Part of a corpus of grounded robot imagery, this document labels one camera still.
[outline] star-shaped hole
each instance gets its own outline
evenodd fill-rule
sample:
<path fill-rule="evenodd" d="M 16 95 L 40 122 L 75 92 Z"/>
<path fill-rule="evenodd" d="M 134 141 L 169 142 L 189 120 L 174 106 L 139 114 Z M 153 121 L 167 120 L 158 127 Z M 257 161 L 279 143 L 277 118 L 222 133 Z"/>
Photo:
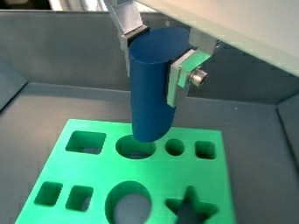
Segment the star-shaped hole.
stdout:
<path fill-rule="evenodd" d="M 203 224 L 218 212 L 215 205 L 199 201 L 193 186 L 187 187 L 185 199 L 169 199 L 166 205 L 178 215 L 177 224 Z"/>

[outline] blue cylinder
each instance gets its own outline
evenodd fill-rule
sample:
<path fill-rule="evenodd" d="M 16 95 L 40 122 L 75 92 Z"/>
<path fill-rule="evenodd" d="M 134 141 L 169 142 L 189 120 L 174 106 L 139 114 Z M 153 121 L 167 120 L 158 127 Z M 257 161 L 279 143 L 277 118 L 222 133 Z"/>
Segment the blue cylinder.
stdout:
<path fill-rule="evenodd" d="M 167 27 L 139 36 L 130 46 L 130 81 L 134 135 L 149 143 L 173 126 L 175 108 L 166 101 L 170 62 L 186 52 L 190 33 Z"/>

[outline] screw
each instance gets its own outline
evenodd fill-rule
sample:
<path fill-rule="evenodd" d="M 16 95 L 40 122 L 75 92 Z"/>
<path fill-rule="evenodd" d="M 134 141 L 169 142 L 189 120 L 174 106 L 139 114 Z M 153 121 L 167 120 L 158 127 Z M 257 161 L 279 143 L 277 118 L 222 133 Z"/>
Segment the screw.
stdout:
<path fill-rule="evenodd" d="M 190 74 L 190 83 L 195 87 L 199 87 L 201 84 L 205 83 L 207 75 L 209 74 L 205 71 L 202 71 L 199 67 L 197 67 Z"/>

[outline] gray bin floor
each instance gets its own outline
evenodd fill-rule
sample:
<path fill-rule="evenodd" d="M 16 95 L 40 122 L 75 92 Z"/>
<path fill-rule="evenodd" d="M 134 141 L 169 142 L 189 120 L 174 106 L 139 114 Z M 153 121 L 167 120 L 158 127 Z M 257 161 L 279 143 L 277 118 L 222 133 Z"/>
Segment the gray bin floor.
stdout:
<path fill-rule="evenodd" d="M 0 114 L 0 223 L 15 223 L 71 118 L 130 123 L 130 93 L 27 84 Z M 238 223 L 299 223 L 299 178 L 277 107 L 187 98 L 174 126 L 223 132 Z"/>

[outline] square hole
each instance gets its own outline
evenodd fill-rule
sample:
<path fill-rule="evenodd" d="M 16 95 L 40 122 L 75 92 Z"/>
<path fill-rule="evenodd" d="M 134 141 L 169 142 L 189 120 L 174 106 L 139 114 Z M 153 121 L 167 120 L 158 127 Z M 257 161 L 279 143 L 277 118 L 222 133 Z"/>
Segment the square hole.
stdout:
<path fill-rule="evenodd" d="M 90 209 L 90 201 L 94 193 L 94 188 L 75 185 L 70 192 L 67 208 L 86 212 Z"/>
<path fill-rule="evenodd" d="M 52 207 L 56 204 L 56 201 L 60 197 L 60 193 L 60 183 L 44 182 L 42 184 L 42 189 L 38 193 L 34 203 Z"/>
<path fill-rule="evenodd" d="M 75 151 L 88 154 L 99 154 L 106 142 L 107 134 L 87 131 L 74 131 L 67 151 Z"/>
<path fill-rule="evenodd" d="M 198 158 L 215 159 L 215 144 L 211 142 L 198 141 L 195 143 L 195 152 Z"/>

